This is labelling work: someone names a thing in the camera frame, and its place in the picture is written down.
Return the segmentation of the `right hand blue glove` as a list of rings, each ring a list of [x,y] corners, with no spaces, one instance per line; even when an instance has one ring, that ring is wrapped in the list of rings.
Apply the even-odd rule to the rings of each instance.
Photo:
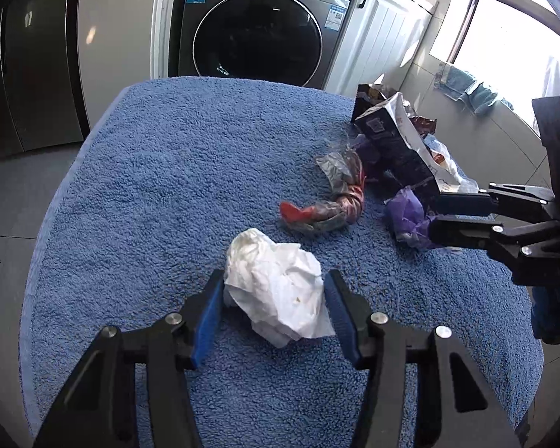
[[[560,287],[533,287],[531,325],[534,337],[560,345]]]

